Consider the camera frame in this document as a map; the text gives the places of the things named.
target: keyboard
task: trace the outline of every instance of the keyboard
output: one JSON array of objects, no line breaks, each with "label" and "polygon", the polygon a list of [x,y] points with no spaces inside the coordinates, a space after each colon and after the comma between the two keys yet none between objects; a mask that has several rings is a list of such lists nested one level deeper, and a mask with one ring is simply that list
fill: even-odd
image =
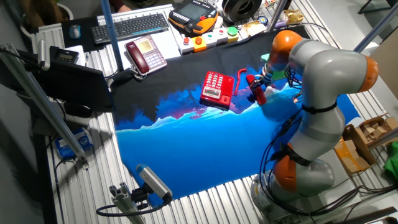
[{"label": "keyboard", "polygon": [[[169,25],[167,24],[163,14],[154,14],[150,16],[133,18],[116,22],[113,25],[118,40],[130,39],[132,37],[167,30],[169,28]],[[91,33],[93,34],[94,43],[96,44],[105,44],[111,42],[106,25],[92,27]]]}]

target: blue pole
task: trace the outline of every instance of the blue pole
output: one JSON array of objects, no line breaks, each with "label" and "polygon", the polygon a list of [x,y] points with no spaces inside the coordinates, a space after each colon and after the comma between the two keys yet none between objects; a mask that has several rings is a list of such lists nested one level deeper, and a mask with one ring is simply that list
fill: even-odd
[{"label": "blue pole", "polygon": [[122,58],[120,56],[118,38],[116,37],[116,32],[114,31],[113,27],[112,13],[111,13],[111,8],[109,6],[109,1],[101,0],[101,6],[102,6],[102,12],[104,13],[106,26],[108,27],[108,34],[109,37],[111,38],[113,54],[116,59],[116,64],[118,65],[118,71],[122,72],[124,70],[123,63],[122,63]]}]

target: control box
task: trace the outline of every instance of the control box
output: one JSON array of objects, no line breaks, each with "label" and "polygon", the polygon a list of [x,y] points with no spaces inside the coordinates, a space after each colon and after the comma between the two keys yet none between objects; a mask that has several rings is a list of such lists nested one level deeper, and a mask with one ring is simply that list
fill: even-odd
[{"label": "control box", "polygon": [[212,48],[212,47],[216,47],[216,45],[217,45],[217,39],[216,39],[216,37],[214,36],[214,33],[213,33],[213,32],[208,32],[208,33],[206,33],[206,34],[203,34],[202,37],[203,37],[203,39],[204,39],[205,42],[206,42],[206,48],[207,48],[207,49],[210,49],[210,48]]},{"label": "control box", "polygon": [[228,33],[228,43],[233,43],[238,41],[239,34],[237,28],[229,27],[227,33]]},{"label": "control box", "polygon": [[206,50],[206,42],[203,41],[203,37],[194,37],[192,38],[192,43],[193,43],[193,51],[196,52],[201,52],[202,50]]},{"label": "control box", "polygon": [[207,72],[201,90],[200,103],[206,106],[229,110],[234,81],[233,77],[217,72]]},{"label": "control box", "polygon": [[217,46],[228,43],[228,34],[225,28],[214,29],[213,33],[217,40]]},{"label": "control box", "polygon": [[193,42],[189,37],[185,37],[178,43],[178,47],[180,48],[180,53],[182,55],[190,54],[193,52]]}]

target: black cloth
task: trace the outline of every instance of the black cloth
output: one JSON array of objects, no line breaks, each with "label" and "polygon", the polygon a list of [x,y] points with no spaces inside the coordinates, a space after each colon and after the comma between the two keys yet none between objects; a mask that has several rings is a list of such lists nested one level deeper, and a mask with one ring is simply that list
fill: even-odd
[{"label": "black cloth", "polygon": [[[84,19],[74,19],[72,21],[67,21],[61,23],[62,25],[62,34],[63,41],[66,47],[73,47],[76,45],[82,45],[84,52],[91,52],[94,50],[102,50],[104,49],[103,45],[96,45],[94,43],[93,34],[91,34],[91,28],[98,26],[97,17],[88,17]],[[80,38],[74,40],[69,37],[69,28],[72,25],[80,26]]]},{"label": "black cloth", "polygon": [[[309,38],[304,27],[292,31]],[[170,58],[167,67],[149,75],[143,82],[134,79],[112,89],[116,111],[115,125],[124,119],[134,121],[137,111],[150,120],[156,120],[160,100],[170,93],[195,90],[203,85],[207,71],[224,75],[236,75],[241,68],[259,70],[264,66],[261,55],[271,51],[272,41],[278,31],[257,35],[249,40],[226,44],[202,52]]]}]

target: telephone handset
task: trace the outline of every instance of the telephone handset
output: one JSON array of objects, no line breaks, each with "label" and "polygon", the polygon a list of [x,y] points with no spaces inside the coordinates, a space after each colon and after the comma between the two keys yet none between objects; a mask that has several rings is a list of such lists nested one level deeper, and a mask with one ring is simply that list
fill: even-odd
[{"label": "telephone handset", "polygon": [[167,66],[150,35],[126,43],[124,47],[140,75],[147,75]]}]

